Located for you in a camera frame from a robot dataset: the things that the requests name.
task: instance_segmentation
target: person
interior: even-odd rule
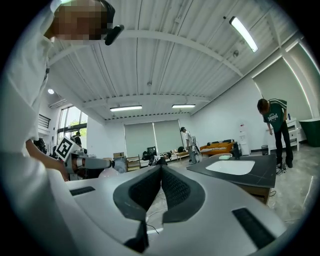
[[[270,124],[274,130],[275,146],[276,146],[276,164],[277,168],[282,168],[282,142],[281,134],[285,142],[285,163],[289,168],[293,167],[294,155],[290,145],[290,136],[287,126],[287,102],[283,99],[260,99],[257,104],[258,111],[263,116],[263,121],[269,128],[269,133],[272,135]]]
[[[60,171],[68,180],[63,162],[45,155],[33,144],[39,139],[38,115],[49,75],[48,55],[55,38],[81,44],[105,38],[114,15],[115,9],[106,0],[72,0],[64,4],[51,0],[33,19],[3,71],[0,104],[6,111],[0,115],[0,151],[33,157],[47,169]],[[72,168],[77,170],[76,162]]]
[[[76,134],[72,136],[72,140],[75,142],[75,144],[77,144],[80,148],[82,148],[80,136],[81,136],[80,132],[77,131]]]
[[[197,163],[197,160],[196,160],[196,155],[193,152],[193,148],[192,148],[193,146],[195,146],[195,145],[192,145],[192,141],[193,141],[192,136],[190,132],[186,130],[185,127],[181,127],[180,131],[183,133],[183,138],[185,141],[185,149],[188,150],[189,157],[191,159],[191,165],[194,165]]]
[[[149,166],[158,166],[158,165],[168,165],[167,164],[167,159],[171,158],[171,153],[170,152],[166,152],[163,153],[162,155],[153,155],[151,156],[150,160],[149,160]]]

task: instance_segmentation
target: window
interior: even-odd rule
[[[80,132],[82,147],[86,148],[87,122],[88,116],[75,106],[63,109],[57,130],[57,143],[59,144],[64,136],[71,139],[77,132]]]

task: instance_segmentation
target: floor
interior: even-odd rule
[[[254,155],[261,155],[261,152],[251,154],[251,156]],[[293,148],[293,168],[288,168],[287,173],[280,173],[276,176],[275,187],[271,190],[276,191],[276,193],[269,198],[267,205],[288,226],[300,220],[313,203],[313,195],[317,192],[318,183],[320,182],[319,156],[320,147],[302,144],[299,151]],[[168,165],[186,168],[189,165],[189,158],[186,157],[181,162],[173,161]],[[162,189],[160,189],[146,214],[150,244],[157,239],[158,234],[155,229],[158,232],[162,230],[162,216],[166,210],[166,197]]]

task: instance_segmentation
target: ceiling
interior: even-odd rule
[[[114,26],[125,26],[111,46],[56,40],[49,56],[48,85],[100,123],[194,114],[297,31],[285,13],[265,0],[109,2],[116,9]],[[256,53],[229,24],[232,16],[249,30]],[[186,103],[196,107],[172,109]],[[110,111],[132,105],[142,110]]]

